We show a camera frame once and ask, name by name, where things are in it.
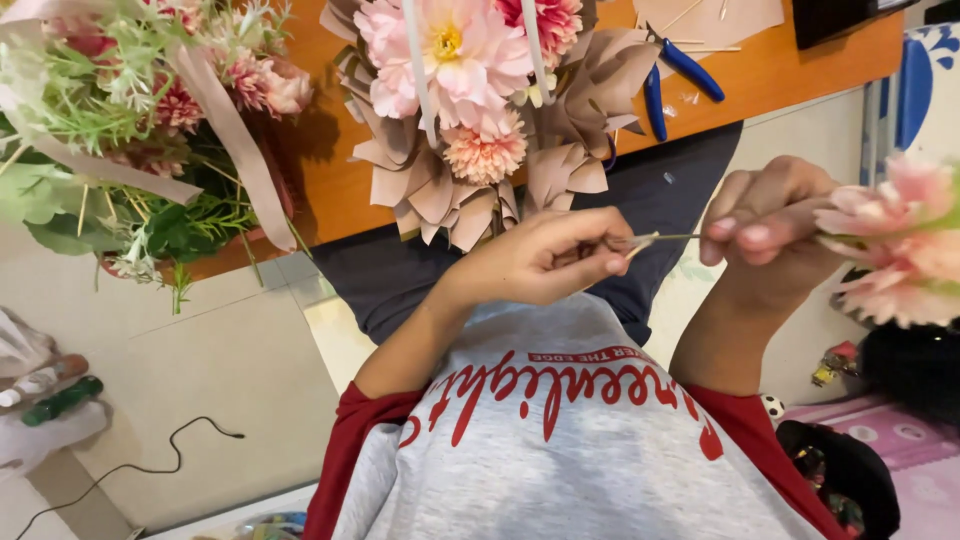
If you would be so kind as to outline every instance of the orange table top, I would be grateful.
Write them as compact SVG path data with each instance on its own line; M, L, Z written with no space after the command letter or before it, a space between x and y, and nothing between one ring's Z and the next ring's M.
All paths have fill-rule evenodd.
M697 105L668 96L696 91L684 77L663 81L665 104L677 110L669 119L671 140L700 133L738 120L782 109L846 88L881 79L900 66L902 12L861 28L857 32L807 51L798 51L790 0L782 0L786 22L750 37L737 53L713 54L701 65L724 88L727 99ZM293 2L294 19L287 24L295 37L291 60L316 78L314 104L297 125L285 122L276 133L277 158L298 197L294 218L306 243L320 244L394 222L391 209L370 205L372 166L347 162L356 144L369 140L370 129L356 123L343 105L343 92L332 60L347 44L318 23L324 2ZM598 4L597 28L630 27L636 17L633 3L616 0ZM641 125L648 134L642 92L634 100ZM657 144L648 135L621 131L620 154ZM283 255L268 241L252 244L257 260ZM216 258L190 265L195 279L215 276L249 265L247 253L227 248Z

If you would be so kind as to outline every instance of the plier handle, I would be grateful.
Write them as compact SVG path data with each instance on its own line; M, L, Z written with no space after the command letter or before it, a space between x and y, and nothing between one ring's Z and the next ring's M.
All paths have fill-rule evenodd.
M647 40L653 38L653 42L660 46L660 58L670 67L673 67L677 73L687 77L694 85L700 88L710 99L721 102L727 99L723 88L710 77L710 74L701 67L697 61L687 56L686 53L677 48L670 39L660 37L650 27L650 21L647 23ZM643 96L647 103L647 115L650 118L650 125L653 128L654 136L658 142L664 142L666 136L666 119L663 117L663 97L660 93L660 70L654 64L643 84Z

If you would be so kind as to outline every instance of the black cable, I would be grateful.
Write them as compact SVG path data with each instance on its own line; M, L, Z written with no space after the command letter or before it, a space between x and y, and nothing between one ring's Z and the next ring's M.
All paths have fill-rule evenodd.
M24 527L23 530L20 532L20 534L17 534L16 538L14 538L13 540L20 540L21 538L23 538L23 535L26 534L27 531L30 530L30 527L32 527L32 526L34 525L34 521L36 521L36 518L42 516L43 514L45 514L45 513L47 513L47 512L53 512L53 511L56 511L56 510L60 510L61 508L66 508L67 506L72 506L72 505L74 505L74 504L76 504L76 503L79 503L80 501L82 501L82 500L84 499L84 497L86 497L87 495L89 495L89 493L90 493L91 491L93 491L93 488L97 487L97 485L100 484L100 482L104 481L104 479L105 479L106 477L112 475L113 473L119 471L120 469L131 468L131 469L135 469L135 470L137 470L137 471L140 471L141 473L148 473L148 474L151 474L151 475L172 475L172 474L178 472L178 471L180 470L180 467L183 466L183 454L181 454L181 453L180 453L180 449L177 448L177 443L174 442L174 437L177 436L177 433L180 433L181 431L186 430L187 428L189 428L190 426L192 426L194 423L200 422L201 420L206 420L207 422L210 423L211 426L213 426L213 428L214 428L215 430L217 430L217 431L219 431L220 433L226 435L227 437L233 437L234 439L243 439L243 438L246 438L246 437L247 437L247 435L244 435L243 433L230 433L230 432L227 432L227 431L223 430L223 429L222 429L220 426L218 426L217 423L214 422L213 419L210 418L209 416L199 416L199 417L197 417L197 418L194 418L193 420L187 422L186 424L184 424L183 426L181 426L181 427L178 428L176 431L174 431L173 433L170 434L170 439L169 439L169 441L170 441L170 446L172 446L172 447L174 448L174 452L177 453L177 467L176 467L176 468L174 468L174 469L172 469L172 470L170 470L170 471L154 471L154 470L151 470L151 469L144 469L143 467L140 467L140 466L138 466L138 465L133 465L132 463L125 463L125 464L123 464L123 465L120 465L120 466L118 466L118 467L115 467L115 468L107 471L103 476L101 476L99 479L97 479L97 481L93 482L93 485L91 485L86 491L84 491L84 493L83 493L80 497L78 497L76 501L74 501L74 502L72 502L72 503L61 504L61 505L59 505L59 506L53 506L53 507L51 507L51 508L47 508L46 510L43 510L43 511L40 511L40 512L37 512L36 514L34 514L34 517L30 518L30 523L28 523L27 526Z

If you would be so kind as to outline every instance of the black object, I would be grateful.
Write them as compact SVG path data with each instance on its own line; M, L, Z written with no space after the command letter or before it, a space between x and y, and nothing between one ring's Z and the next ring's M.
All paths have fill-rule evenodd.
M47 508L46 510L41 510L41 511L37 512L36 514L34 514L34 517L30 518L30 523L28 523L27 526L24 527L23 530L21 530L20 533L17 534L17 535L16 535L16 538L14 538L13 540L20 540L21 538L23 538L23 535L26 534L27 531L30 530L30 527L32 527L32 526L34 525L34 521L36 521L36 518L42 516L43 514L45 514L45 513L47 513L47 512L54 512L54 511L56 511L56 510L60 510L61 508L66 508L67 506L72 506L72 505L74 505L74 504L76 504L76 503L79 503L80 501L82 501L82 500L84 499L84 497L86 497L87 495L90 494L91 491L93 491L93 488L95 488L95 487L97 487L98 485L100 485L100 482L104 481L104 479L106 479L108 476L112 475L113 473L119 471L120 469L128 469L128 468L129 468L129 469L134 469L134 470L140 471L141 473L149 473L149 474L151 474L151 475L172 475L172 474L174 474L174 473L176 473L176 472L179 472L179 471L180 471L180 467L183 466L183 454L181 454L181 453L180 453L180 449L177 448L177 443L174 442L174 437L177 436L177 433L180 433L181 431L186 430L187 428L189 428L190 426L194 425L194 424L197 423L197 422L200 422L201 420L206 420L207 422L210 423L211 426L213 426L213 428L214 428L215 430L219 431L219 432L220 432L221 434L223 434L223 435L226 435L227 437L233 437L234 439L245 439L245 438L247 438L247 435L244 435L243 433L230 433L230 432L228 432L228 431L224 431L224 430L223 430L220 426L218 426L217 423L214 422L213 419L211 419L209 416L200 416L200 417L198 417L198 418L194 418L193 420L187 422L186 424L184 424L183 426L179 427L176 431L174 431L173 433L170 434L170 439L169 439L169 441L170 441L170 446L174 447L174 452L177 453L177 466L176 466L176 467L174 467L173 469L167 470L167 471L159 471L159 470L153 470L153 469L144 469L143 467L140 467L140 466L138 466L138 465L133 465L132 463L126 463L126 464L124 464L124 465L120 465L120 466L114 467L114 468L110 469L109 471L106 471L103 476L101 476L101 477L99 477L99 478L97 479L97 481L93 482L93 484L90 485L90 487L88 487L88 488L86 489L86 491L84 491L84 493L83 493L80 497L78 497L75 501L73 501L73 502L71 502L71 503L67 503L67 504L61 504L61 505L59 505L59 506L53 506L53 507Z
M800 50L857 30L920 0L904 0L881 9L880 0L793 0L793 27Z
M924 12L924 24L948 22L960 22L960 0L949 0Z
M958 324L877 327L860 344L861 377L917 415L960 428Z
M780 423L777 440L791 457L806 447L824 454L824 486L863 510L866 530L858 540L887 540L900 529L897 491L890 470L874 449L826 426L794 420Z

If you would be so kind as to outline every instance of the person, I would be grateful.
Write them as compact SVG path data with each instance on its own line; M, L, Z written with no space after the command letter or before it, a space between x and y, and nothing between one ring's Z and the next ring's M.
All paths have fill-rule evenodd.
M686 195L708 199L718 181ZM673 240L625 259L624 240L651 232L635 212L542 212L456 260L341 397L303 538L848 538L757 395L769 339L840 264L814 238L835 186L796 158L727 177L700 257L728 265L669 374L632 338L645 315L624 320L593 293L642 274L647 252L676 262ZM339 280L331 261L357 245L318 264ZM347 289L362 328L389 326ZM402 296L385 304L403 311Z

